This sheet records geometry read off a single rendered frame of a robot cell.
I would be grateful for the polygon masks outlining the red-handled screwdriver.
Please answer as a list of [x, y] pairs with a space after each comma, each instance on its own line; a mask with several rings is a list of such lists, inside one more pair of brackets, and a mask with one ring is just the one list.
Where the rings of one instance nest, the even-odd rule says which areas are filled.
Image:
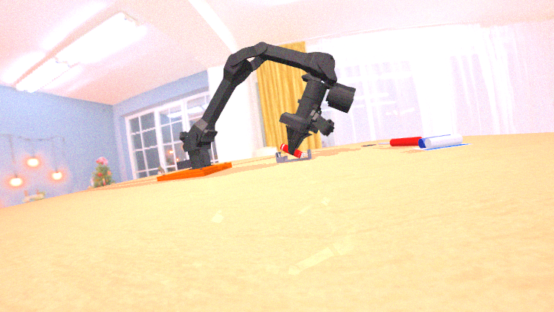
[[418, 146], [418, 140], [422, 137], [405, 137], [399, 139], [391, 139], [387, 143], [378, 143], [378, 144], [390, 144], [391, 146]]

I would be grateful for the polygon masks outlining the red battery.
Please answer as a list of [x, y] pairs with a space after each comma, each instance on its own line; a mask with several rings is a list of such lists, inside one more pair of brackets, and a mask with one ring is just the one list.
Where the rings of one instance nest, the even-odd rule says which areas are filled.
[[283, 143], [282, 143], [282, 145], [281, 145], [281, 147], [280, 147], [280, 150], [282, 150], [282, 151], [284, 151], [284, 152], [286, 152], [286, 153], [288, 153], [288, 154], [290, 154], [290, 155], [293, 155], [293, 156], [295, 156], [295, 157], [302, 158], [302, 153], [303, 153], [303, 152], [299, 151], [298, 149], [295, 149], [295, 150], [293, 151], [293, 153], [291, 154], [291, 153], [288, 152], [288, 145], [286, 145], [286, 144], [283, 144]]

